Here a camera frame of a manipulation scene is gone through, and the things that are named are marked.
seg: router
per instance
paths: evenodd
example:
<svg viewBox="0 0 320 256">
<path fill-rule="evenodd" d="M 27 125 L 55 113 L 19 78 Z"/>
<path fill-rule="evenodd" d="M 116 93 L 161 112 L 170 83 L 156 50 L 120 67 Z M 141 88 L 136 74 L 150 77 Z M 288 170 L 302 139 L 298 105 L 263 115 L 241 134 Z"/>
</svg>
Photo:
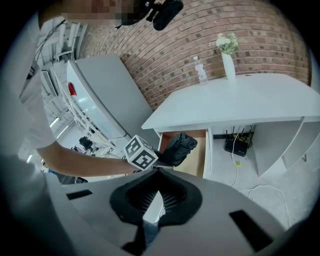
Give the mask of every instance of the router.
<svg viewBox="0 0 320 256">
<path fill-rule="evenodd" d="M 226 133 L 225 133 L 225 146 L 224 146 L 224 150 L 225 151 L 232 153 L 232 150 L 233 150 L 233 153 L 235 155 L 238 155 L 238 156 L 241 156 L 241 157 L 244 157 L 247 154 L 248 143 L 245 142 L 245 141 L 239 140 L 239 137 L 242 136 L 244 130 L 245 129 L 243 128 L 241 134 L 239 134 L 239 136 L 238 136 L 238 138 L 236 140 L 235 140 L 235 138 L 231 138 L 231 135 L 233 135 L 234 132 L 232 132 L 232 134 L 230 134 L 230 136 L 228 138 L 228 130 L 226 130 Z"/>
</svg>

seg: white flower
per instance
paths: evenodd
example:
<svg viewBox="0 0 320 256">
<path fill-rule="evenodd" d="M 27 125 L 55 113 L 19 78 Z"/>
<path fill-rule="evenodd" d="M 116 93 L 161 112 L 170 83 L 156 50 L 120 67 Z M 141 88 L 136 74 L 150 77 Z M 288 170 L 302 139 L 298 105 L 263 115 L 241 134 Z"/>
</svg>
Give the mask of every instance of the white flower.
<svg viewBox="0 0 320 256">
<path fill-rule="evenodd" d="M 226 44 L 226 38 L 224 37 L 219 37 L 215 42 L 215 45 L 217 47 L 224 46 L 225 44 Z"/>
</svg>

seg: ceiling light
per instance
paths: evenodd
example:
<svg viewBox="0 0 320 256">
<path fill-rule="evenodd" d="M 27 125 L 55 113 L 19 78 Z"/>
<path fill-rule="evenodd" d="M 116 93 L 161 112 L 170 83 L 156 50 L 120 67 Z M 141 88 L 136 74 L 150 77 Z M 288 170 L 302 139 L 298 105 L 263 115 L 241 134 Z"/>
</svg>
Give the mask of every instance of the ceiling light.
<svg viewBox="0 0 320 256">
<path fill-rule="evenodd" d="M 51 128 L 52 126 L 54 126 L 54 124 L 55 124 L 56 122 L 58 122 L 59 120 L 60 120 L 60 118 L 57 117 L 57 118 L 50 124 L 50 128 Z"/>
<path fill-rule="evenodd" d="M 29 162 L 30 162 L 30 160 L 31 160 L 31 158 L 32 158 L 32 154 L 31 154 L 31 155 L 29 155 L 29 157 L 28 157 L 28 159 L 26 160 L 26 162 L 27 162 L 27 163 L 29 163 Z"/>
<path fill-rule="evenodd" d="M 59 133 L 59 135 L 56 137 L 57 139 L 60 137 L 60 135 L 69 127 L 69 125 L 67 125 L 63 130 L 62 132 Z"/>
</svg>

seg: person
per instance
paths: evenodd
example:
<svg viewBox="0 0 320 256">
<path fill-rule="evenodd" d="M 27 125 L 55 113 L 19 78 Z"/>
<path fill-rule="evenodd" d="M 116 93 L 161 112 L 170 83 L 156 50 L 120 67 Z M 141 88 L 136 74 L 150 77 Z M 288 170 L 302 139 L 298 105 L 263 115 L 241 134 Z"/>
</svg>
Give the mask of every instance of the person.
<svg viewBox="0 0 320 256">
<path fill-rule="evenodd" d="M 7 113 L 1 113 L 5 136 L 2 133 L 0 154 L 17 155 L 21 147 L 35 149 L 48 168 L 74 177 L 132 174 L 136 170 L 123 159 L 93 157 L 62 147 L 49 127 L 41 95 L 41 70 L 35 53 L 42 25 L 60 16 L 89 23 L 112 21 L 127 0 L 109 6 L 105 6 L 106 3 L 108 1 L 102 1 L 101 5 L 91 0 L 55 0 L 48 8 L 35 13 L 17 36 L 0 73 L 0 104 L 8 109 Z"/>
<path fill-rule="evenodd" d="M 43 166 L 48 169 L 48 173 L 50 173 L 50 174 L 56 174 L 56 172 L 55 172 L 54 170 L 51 170 L 51 169 L 49 168 L 49 166 L 46 164 L 46 162 L 43 162 Z"/>
</svg>

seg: power cable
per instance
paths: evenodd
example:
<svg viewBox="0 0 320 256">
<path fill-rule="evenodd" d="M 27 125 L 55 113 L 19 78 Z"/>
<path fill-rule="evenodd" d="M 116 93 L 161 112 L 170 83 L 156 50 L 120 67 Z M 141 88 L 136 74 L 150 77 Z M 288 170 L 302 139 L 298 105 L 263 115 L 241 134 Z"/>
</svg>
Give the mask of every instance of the power cable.
<svg viewBox="0 0 320 256">
<path fill-rule="evenodd" d="M 117 138 L 108 138 L 108 140 L 121 139 L 121 138 L 126 137 L 127 135 L 128 135 L 128 132 L 126 131 L 124 136 L 122 136 L 122 137 L 117 137 Z"/>
<path fill-rule="evenodd" d="M 232 184 L 231 188 L 234 187 L 234 185 L 236 184 L 237 180 L 238 180 L 238 175 L 239 175 L 239 169 L 238 169 L 238 166 L 234 160 L 234 150 L 235 150 L 235 142 L 236 142 L 236 139 L 238 137 L 239 133 L 236 135 L 234 141 L 233 141 L 233 147 L 232 147 L 232 153 L 231 153 L 231 157 L 232 157 L 232 161 L 236 167 L 236 177 L 235 177 L 235 181 L 234 183 Z M 270 188 L 270 189 L 274 189 L 278 195 L 278 197 L 280 198 L 281 202 L 283 203 L 284 205 L 284 208 L 285 208 L 285 214 L 286 214 L 286 218 L 288 220 L 288 227 L 290 228 L 291 226 L 291 218 L 290 218 L 290 215 L 289 215 L 289 210 L 288 210 L 288 206 L 287 206 L 287 202 L 286 202 L 286 199 L 285 199 L 285 195 L 284 193 L 278 189 L 278 188 L 275 188 L 271 185 L 257 185 L 255 186 L 254 188 L 237 188 L 236 190 L 241 192 L 241 191 L 249 191 L 248 193 L 248 198 L 250 199 L 250 195 L 252 195 L 252 198 L 251 198 L 251 201 L 253 201 L 255 199 L 255 195 L 253 193 L 254 190 L 258 189 L 258 188 L 262 188 L 262 187 L 265 187 L 265 188 Z"/>
<path fill-rule="evenodd" d="M 37 56 L 36 58 L 36 62 L 38 62 L 39 57 L 40 57 L 40 53 L 42 51 L 42 49 L 44 48 L 45 43 L 47 42 L 47 40 L 53 35 L 53 33 L 65 22 L 66 20 L 64 19 L 63 21 L 61 21 L 58 25 L 56 25 L 53 29 L 51 29 L 48 33 L 48 35 L 46 36 L 46 38 L 39 44 L 39 49 L 36 51 L 35 56 Z"/>
</svg>

